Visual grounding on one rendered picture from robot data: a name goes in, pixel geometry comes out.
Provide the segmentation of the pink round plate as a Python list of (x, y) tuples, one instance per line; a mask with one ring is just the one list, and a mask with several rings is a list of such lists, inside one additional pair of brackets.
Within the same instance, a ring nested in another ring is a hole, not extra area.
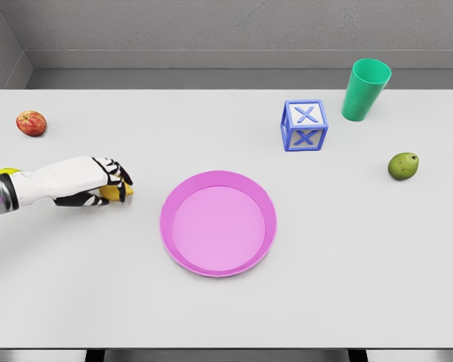
[(177, 264), (225, 278), (246, 272), (268, 254), (277, 216), (270, 196), (254, 180), (212, 170), (185, 179), (170, 193), (159, 229)]

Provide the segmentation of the blue white letter block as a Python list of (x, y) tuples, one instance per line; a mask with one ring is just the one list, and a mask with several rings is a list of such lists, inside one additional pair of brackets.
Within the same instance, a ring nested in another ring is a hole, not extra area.
[(321, 100), (286, 100), (280, 124), (284, 150), (319, 151), (328, 132)]

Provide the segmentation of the white striped left robot hand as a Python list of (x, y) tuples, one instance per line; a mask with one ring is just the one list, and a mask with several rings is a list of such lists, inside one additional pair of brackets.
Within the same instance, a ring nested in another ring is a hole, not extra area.
[(109, 199), (93, 193), (109, 186), (118, 201), (131, 194), (132, 179), (119, 162), (111, 158), (81, 156), (51, 165), (51, 197), (60, 207), (105, 206)]

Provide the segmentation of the green plastic cup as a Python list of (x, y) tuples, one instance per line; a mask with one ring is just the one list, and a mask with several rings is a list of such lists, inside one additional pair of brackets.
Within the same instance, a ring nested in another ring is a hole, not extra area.
[(380, 60), (357, 60), (351, 69), (342, 116), (350, 121), (363, 121), (391, 76), (391, 68)]

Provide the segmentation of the yellow lemon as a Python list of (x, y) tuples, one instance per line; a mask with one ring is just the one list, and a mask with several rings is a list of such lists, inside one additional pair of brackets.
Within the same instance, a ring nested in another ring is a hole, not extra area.
[[(124, 188), (125, 188), (125, 198), (132, 196), (134, 194), (134, 190), (132, 189), (132, 184), (125, 182), (125, 179), (122, 176), (115, 175), (116, 178), (122, 180)], [(107, 199), (108, 201), (121, 201), (121, 193), (117, 186), (115, 185), (106, 185), (101, 186), (98, 189), (98, 192), (102, 198)]]

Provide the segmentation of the green pear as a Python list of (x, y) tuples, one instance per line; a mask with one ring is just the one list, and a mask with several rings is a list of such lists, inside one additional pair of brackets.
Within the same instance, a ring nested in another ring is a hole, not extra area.
[(419, 157), (411, 152), (402, 152), (394, 155), (387, 166), (388, 174), (398, 180), (403, 181), (413, 177), (419, 166)]

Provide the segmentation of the red apple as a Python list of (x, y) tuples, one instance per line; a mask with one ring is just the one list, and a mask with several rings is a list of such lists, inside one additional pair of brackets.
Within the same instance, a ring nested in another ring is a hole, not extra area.
[(40, 112), (26, 110), (17, 116), (16, 126), (27, 136), (39, 137), (46, 131), (47, 121)]

